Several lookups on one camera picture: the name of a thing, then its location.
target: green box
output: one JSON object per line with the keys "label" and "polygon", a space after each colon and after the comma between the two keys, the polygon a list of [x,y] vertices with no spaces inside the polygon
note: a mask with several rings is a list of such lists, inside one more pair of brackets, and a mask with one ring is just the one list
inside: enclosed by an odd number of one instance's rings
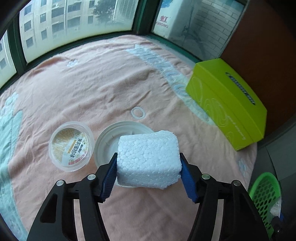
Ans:
{"label": "green box", "polygon": [[235,150],[264,137],[266,108],[243,78],[222,59],[197,63],[186,91]]}

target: plastic basket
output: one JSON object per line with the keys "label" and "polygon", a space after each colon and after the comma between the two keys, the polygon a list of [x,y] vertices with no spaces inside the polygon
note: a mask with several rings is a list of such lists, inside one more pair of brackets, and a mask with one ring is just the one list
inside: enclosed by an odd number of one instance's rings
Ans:
{"label": "plastic basket", "polygon": [[262,218],[268,237],[271,238],[274,229],[268,221],[267,216],[272,206],[281,196],[278,180],[270,172],[262,173],[249,190],[249,195]]}

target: blue gripper pad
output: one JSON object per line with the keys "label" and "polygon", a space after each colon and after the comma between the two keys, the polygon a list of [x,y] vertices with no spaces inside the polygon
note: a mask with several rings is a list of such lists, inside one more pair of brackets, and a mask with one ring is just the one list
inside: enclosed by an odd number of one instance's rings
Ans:
{"label": "blue gripper pad", "polygon": [[186,190],[187,196],[194,203],[197,203],[198,195],[196,193],[196,182],[199,180],[201,172],[197,166],[188,164],[187,160],[181,153],[180,160],[182,164],[181,179]]}
{"label": "blue gripper pad", "polygon": [[112,159],[113,159],[113,162],[102,182],[102,190],[101,190],[100,198],[102,199],[103,202],[108,197],[110,197],[111,191],[113,189],[113,186],[117,177],[117,156],[116,158],[112,158]]}

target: styrofoam block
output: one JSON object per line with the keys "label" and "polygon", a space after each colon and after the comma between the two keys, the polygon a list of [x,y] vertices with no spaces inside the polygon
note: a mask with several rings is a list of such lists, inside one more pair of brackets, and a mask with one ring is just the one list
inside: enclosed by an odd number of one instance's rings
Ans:
{"label": "styrofoam block", "polygon": [[119,185],[165,189],[178,181],[181,169],[178,139],[172,132],[120,137]]}

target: white lid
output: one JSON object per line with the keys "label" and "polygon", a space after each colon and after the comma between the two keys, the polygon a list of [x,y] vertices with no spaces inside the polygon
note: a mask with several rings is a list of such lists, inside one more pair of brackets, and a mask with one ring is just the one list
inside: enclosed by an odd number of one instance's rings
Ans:
{"label": "white lid", "polygon": [[94,136],[87,125],[78,121],[66,122],[52,134],[48,151],[56,167],[73,172],[89,163],[94,151]]}
{"label": "white lid", "polygon": [[121,136],[154,133],[144,124],[134,121],[121,121],[108,126],[99,135],[94,151],[94,161],[99,168],[109,163],[115,152],[118,152],[118,141]]}

